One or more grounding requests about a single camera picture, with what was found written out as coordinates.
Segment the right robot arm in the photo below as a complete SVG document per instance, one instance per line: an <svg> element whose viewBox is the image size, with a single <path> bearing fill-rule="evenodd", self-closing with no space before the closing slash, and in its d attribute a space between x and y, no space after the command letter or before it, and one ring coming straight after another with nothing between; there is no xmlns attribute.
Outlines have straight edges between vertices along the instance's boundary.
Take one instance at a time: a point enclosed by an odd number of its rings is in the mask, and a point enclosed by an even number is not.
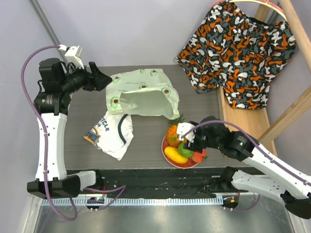
<svg viewBox="0 0 311 233"><path fill-rule="evenodd" d="M185 148L202 152L218 149L223 155L250 165L263 174L257 177L227 166L214 186L225 192L249 191L282 203L287 211L303 219L311 217L311 177L280 160L258 140L227 121L206 117L200 123L177 126Z"/></svg>

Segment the light green plastic bag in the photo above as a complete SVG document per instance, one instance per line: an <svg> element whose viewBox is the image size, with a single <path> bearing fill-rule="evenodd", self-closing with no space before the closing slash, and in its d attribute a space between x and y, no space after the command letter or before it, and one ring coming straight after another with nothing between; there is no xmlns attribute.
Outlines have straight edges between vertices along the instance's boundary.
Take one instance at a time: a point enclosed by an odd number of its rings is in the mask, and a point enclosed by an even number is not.
<svg viewBox="0 0 311 233"><path fill-rule="evenodd" d="M180 117L179 94L160 68L142 68L111 76L106 87L106 107L110 114Z"/></svg>

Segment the fake yellow lemon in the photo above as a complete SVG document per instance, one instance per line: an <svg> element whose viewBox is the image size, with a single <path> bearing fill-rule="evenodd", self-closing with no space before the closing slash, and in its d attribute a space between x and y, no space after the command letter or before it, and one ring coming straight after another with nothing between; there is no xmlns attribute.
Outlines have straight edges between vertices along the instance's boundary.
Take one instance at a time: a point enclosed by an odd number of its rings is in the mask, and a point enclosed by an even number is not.
<svg viewBox="0 0 311 233"><path fill-rule="evenodd" d="M188 158L181 156L178 152L178 149L175 147L171 147L171 146L166 147L164 149L164 153L169 159L171 159L172 161L178 164L185 164L189 160Z"/></svg>

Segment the fake green lime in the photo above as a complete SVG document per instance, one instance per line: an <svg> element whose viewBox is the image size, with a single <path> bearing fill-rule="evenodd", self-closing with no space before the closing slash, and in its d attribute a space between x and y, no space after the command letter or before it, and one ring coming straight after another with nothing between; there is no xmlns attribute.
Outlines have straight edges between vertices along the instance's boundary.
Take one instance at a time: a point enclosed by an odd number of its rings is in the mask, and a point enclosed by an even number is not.
<svg viewBox="0 0 311 233"><path fill-rule="evenodd" d="M191 158L192 155L194 154L193 151L191 150L188 150L188 149L185 149L184 148L184 142L180 143L179 146L178 146L178 152L181 156L185 157L185 158Z"/></svg>

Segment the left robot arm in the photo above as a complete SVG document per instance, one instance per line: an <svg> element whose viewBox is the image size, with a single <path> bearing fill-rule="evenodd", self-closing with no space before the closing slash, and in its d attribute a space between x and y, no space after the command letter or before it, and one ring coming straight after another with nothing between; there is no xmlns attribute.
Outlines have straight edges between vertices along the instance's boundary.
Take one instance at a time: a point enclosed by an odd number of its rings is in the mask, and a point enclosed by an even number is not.
<svg viewBox="0 0 311 233"><path fill-rule="evenodd" d="M101 91L112 78L103 74L94 62L90 71L69 63L66 68L58 58L40 62L39 73L44 91L38 93L34 106L38 112L39 162L34 181L27 183L27 191L39 198L75 198L87 188L100 193L103 180L98 170L67 174L64 161L64 134L71 94L83 89Z"/></svg>

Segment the orange fake pineapple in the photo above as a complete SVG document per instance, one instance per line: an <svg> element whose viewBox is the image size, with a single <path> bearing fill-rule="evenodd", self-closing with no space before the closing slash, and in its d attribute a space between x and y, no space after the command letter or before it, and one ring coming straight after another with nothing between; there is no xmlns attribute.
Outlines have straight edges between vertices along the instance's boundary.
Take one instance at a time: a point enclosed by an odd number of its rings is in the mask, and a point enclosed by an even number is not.
<svg viewBox="0 0 311 233"><path fill-rule="evenodd" d="M183 123L184 120L185 118L183 114L181 114L178 118L170 119L168 121L169 127L167 129L166 138L167 138L168 144L172 147L177 148L181 143L181 141L178 139L177 127L178 127L178 124Z"/></svg>

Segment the fake peach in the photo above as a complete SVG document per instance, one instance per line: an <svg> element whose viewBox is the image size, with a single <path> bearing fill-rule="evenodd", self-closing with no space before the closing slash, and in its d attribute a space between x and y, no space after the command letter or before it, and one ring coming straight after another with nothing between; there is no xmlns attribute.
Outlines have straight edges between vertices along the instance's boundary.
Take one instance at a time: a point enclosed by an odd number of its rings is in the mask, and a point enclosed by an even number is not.
<svg viewBox="0 0 311 233"><path fill-rule="evenodd" d="M202 152L194 152L191 157L191 159L196 163L201 163L207 158L208 158L208 155L205 149L203 149Z"/></svg>

